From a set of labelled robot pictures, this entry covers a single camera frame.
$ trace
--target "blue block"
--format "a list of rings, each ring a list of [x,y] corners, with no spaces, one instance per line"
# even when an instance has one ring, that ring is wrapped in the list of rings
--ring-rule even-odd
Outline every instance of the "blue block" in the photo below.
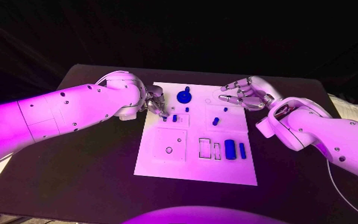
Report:
[[[225,140],[225,157],[228,160],[237,159],[235,142]]]
[[[244,152],[244,143],[240,143],[240,153],[241,153],[241,159],[245,159],[247,153]]]
[[[215,117],[214,122],[212,122],[212,125],[214,125],[214,126],[218,125],[218,121],[219,121],[219,119],[218,119],[218,117]]]

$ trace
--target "white cable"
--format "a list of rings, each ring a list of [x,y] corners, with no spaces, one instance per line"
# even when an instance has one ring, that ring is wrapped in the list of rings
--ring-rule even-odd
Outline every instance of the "white cable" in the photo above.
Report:
[[[334,178],[332,178],[332,174],[331,174],[331,168],[329,168],[329,161],[326,160],[326,166],[328,166],[328,174],[329,174],[329,177],[331,177],[331,180],[332,180],[332,183],[334,183]],[[336,188],[336,191],[341,195],[341,197],[345,199],[341,191],[338,190],[338,187],[336,187],[336,184],[334,183],[334,187]],[[347,203],[351,205],[351,207],[354,208],[354,210],[358,212],[358,209],[354,207],[354,205],[348,202],[348,200],[345,199]]]
[[[121,72],[121,71],[123,71],[123,70],[117,70],[117,71],[113,71],[113,72],[110,72],[108,74],[105,74],[105,75],[101,77],[101,79],[97,81],[95,85],[98,85],[98,84],[103,82],[103,80],[105,79],[107,76],[110,76],[113,73]]]

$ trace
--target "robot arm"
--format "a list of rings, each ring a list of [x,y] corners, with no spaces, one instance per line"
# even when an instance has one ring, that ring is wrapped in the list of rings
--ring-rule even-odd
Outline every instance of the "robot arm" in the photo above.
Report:
[[[153,85],[147,90],[127,71],[111,73],[105,79],[105,87],[85,84],[0,105],[0,158],[113,116],[123,121],[131,120],[137,111],[149,109],[168,117],[159,86]]]
[[[219,99],[240,104],[248,110],[269,108],[269,115],[256,124],[269,138],[277,136],[293,150],[313,145],[329,162],[358,175],[358,125],[357,121],[334,119],[325,109],[309,99],[283,98],[271,85],[257,76],[241,79],[221,91],[238,88],[237,97],[221,95]]]

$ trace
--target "blue object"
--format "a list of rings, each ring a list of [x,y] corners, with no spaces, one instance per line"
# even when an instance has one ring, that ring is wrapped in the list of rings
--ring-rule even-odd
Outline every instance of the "blue object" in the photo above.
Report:
[[[192,94],[189,93],[191,88],[186,86],[185,91],[180,91],[176,95],[176,99],[179,103],[186,104],[192,100]]]
[[[235,142],[225,140],[225,157],[228,160],[237,159]]]
[[[245,159],[247,153],[244,152],[244,143],[240,143],[240,153],[241,153],[241,159]]]
[[[212,125],[217,126],[218,125],[218,117],[215,117]]]

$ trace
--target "black table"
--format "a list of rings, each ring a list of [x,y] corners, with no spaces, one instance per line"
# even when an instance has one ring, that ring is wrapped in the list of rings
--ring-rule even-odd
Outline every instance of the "black table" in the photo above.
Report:
[[[129,70],[144,84],[225,85],[245,75],[77,65],[58,89],[94,83]],[[316,80],[264,77],[284,96],[313,100],[339,117]],[[183,205],[244,210],[290,223],[357,223],[358,213],[334,188],[326,160],[313,146],[292,151],[256,129],[267,110],[247,113],[258,186],[134,176],[146,112],[26,147],[0,174],[0,213],[77,222],[120,223],[144,212]],[[358,177],[331,165],[342,194],[358,206]]]

